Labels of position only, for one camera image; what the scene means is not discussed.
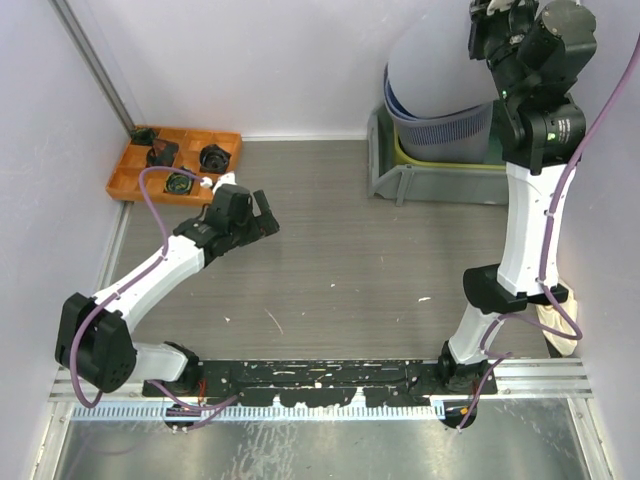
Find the light grey round bin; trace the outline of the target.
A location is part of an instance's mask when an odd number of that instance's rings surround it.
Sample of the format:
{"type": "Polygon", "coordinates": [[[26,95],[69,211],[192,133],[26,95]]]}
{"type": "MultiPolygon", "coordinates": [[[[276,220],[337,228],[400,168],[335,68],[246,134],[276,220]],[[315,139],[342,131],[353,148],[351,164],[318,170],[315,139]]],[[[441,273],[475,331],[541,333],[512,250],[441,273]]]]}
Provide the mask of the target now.
{"type": "Polygon", "coordinates": [[[486,65],[469,58],[470,21],[429,17],[394,45],[387,78],[400,106],[417,118],[438,118],[498,98],[486,65]]]}

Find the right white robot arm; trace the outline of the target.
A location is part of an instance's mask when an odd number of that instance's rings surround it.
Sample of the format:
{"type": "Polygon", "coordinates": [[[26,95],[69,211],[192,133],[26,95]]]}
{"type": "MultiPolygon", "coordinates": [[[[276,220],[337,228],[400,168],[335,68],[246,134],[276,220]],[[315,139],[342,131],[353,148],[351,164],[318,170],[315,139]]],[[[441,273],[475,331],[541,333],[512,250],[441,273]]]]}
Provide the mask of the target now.
{"type": "Polygon", "coordinates": [[[574,1],[473,1],[469,12],[469,56],[486,63],[499,95],[508,220],[500,263],[463,275],[467,306],[436,367],[452,394],[487,372],[487,349],[505,316],[568,297],[557,246],[569,165],[587,133],[570,91],[597,49],[596,18],[574,1]]]}

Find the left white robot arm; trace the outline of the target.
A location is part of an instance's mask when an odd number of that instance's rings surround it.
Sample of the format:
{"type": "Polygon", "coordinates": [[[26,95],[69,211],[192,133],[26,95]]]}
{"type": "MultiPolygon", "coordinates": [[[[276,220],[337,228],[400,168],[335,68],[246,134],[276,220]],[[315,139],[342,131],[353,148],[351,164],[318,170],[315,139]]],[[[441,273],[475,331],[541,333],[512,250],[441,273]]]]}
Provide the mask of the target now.
{"type": "Polygon", "coordinates": [[[54,358],[102,393],[129,381],[163,381],[178,396],[200,384],[199,357],[175,342],[136,343],[143,318],[187,278],[229,251],[277,233],[263,191],[235,184],[217,188],[203,217],[181,222],[167,242],[116,283],[63,304],[54,358]]]}

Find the blue plastic bucket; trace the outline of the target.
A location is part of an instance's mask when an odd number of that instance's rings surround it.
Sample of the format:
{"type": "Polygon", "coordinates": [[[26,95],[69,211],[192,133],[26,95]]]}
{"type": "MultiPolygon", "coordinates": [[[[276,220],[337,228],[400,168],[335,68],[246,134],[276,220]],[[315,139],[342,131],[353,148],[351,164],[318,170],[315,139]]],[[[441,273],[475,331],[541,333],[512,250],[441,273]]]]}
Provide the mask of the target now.
{"type": "Polygon", "coordinates": [[[491,74],[481,63],[389,61],[387,80],[395,105],[412,117],[432,118],[491,103],[498,98],[491,74]]]}

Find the dark grey ribbed bin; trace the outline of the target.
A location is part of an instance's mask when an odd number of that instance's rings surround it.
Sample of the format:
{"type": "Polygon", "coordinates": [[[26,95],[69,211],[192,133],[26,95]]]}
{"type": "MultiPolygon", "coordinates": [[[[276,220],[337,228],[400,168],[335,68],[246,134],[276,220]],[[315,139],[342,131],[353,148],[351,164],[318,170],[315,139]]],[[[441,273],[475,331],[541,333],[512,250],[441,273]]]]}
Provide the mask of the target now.
{"type": "Polygon", "coordinates": [[[410,117],[391,105],[387,111],[403,151],[414,160],[481,163],[488,152],[491,103],[432,118],[410,117]]]}

